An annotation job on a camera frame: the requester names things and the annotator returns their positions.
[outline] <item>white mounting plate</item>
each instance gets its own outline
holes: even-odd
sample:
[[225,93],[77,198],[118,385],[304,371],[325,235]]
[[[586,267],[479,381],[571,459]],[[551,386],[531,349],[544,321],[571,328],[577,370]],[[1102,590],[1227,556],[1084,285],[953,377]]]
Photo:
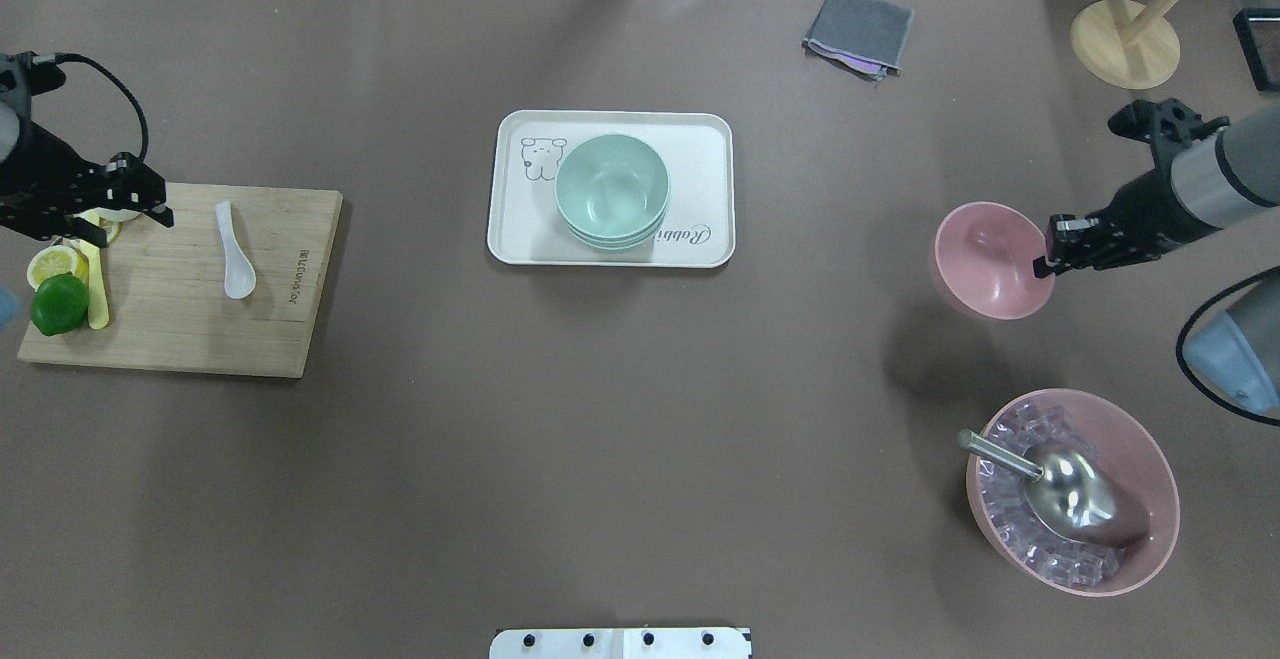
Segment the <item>white mounting plate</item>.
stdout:
[[493,639],[489,659],[751,659],[751,631],[731,627],[507,630]]
[[[653,241],[621,252],[576,239],[556,207],[559,163],[582,141],[627,134],[671,175],[671,207]],[[507,264],[718,267],[736,244],[733,136],[717,115],[521,109],[498,127],[489,252]]]

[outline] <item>table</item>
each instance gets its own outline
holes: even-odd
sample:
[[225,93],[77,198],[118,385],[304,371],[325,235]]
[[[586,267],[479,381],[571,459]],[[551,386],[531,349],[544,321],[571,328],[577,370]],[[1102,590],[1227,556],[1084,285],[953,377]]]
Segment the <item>table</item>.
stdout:
[[[0,335],[6,656],[485,656],[511,627],[749,626],[767,658],[1274,653],[1280,433],[1201,399],[1189,312],[1274,262],[1276,216],[1161,262],[1061,276],[1019,322],[945,308],[937,221],[1088,212],[1149,168],[1134,97],[1244,116],[1230,18],[1184,0],[1181,68],[1093,79],[1093,0],[896,0],[905,72],[800,38],[822,0],[0,0],[5,50],[122,77],[169,180],[339,189],[298,381],[27,366]],[[38,122],[137,143],[74,70]],[[508,267],[485,251],[498,122],[521,107],[717,113],[739,243],[719,271]],[[0,241],[22,284],[37,248]],[[960,427],[1074,386],[1133,412],[1179,481],[1142,590],[1052,591],[963,495]]]

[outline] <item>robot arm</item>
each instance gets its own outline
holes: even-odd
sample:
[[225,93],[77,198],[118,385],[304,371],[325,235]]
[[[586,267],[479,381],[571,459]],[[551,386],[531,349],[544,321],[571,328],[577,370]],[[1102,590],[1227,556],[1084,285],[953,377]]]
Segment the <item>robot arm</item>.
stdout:
[[[141,157],[119,152],[106,164],[86,161],[65,141],[31,120],[31,99],[64,84],[67,75],[58,65],[65,61],[87,63],[124,91],[142,122]],[[146,136],[137,100],[92,59],[79,54],[0,54],[0,226],[32,239],[76,235],[96,246],[106,246],[105,232],[74,214],[133,209],[173,226],[164,179],[142,161]]]
[[1202,122],[1175,99],[1138,100],[1107,127],[1151,145],[1156,168],[1106,209],[1050,218],[1037,276],[1151,262],[1280,203],[1280,104],[1229,125],[1225,116]]

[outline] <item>white tray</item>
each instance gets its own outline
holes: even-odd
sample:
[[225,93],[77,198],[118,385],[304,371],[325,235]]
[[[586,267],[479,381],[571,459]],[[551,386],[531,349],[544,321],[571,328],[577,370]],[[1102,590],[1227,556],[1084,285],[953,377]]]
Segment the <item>white tray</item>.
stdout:
[[[556,209],[559,163],[585,139],[627,134],[671,175],[671,207],[654,241],[609,252],[582,244]],[[677,113],[521,109],[498,127],[489,252],[507,264],[718,267],[733,253],[733,136],[722,118]]]

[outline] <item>stacked green bowls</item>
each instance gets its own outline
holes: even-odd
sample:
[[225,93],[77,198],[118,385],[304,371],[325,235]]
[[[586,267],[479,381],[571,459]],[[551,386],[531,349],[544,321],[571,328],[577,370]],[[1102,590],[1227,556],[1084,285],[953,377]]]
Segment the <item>stacked green bowls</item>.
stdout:
[[653,239],[671,203],[658,152],[634,136],[577,145],[556,175],[556,206],[568,229],[596,250],[631,250]]

